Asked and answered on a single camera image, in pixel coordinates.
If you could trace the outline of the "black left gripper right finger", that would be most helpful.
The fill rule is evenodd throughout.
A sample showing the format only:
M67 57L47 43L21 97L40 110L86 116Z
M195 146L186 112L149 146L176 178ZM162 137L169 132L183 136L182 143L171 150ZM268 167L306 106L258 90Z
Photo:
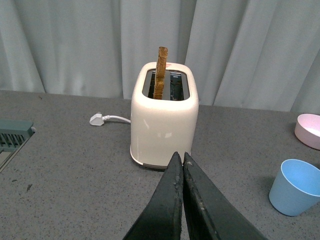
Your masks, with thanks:
M191 240L265 240L188 154L183 161L183 204Z

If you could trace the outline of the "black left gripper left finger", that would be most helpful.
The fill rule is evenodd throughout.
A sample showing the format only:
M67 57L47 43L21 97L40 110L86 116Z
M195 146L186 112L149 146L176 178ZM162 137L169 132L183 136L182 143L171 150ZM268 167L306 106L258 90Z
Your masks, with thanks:
M125 240L179 240L182 231L184 173L175 152L149 203L125 235Z

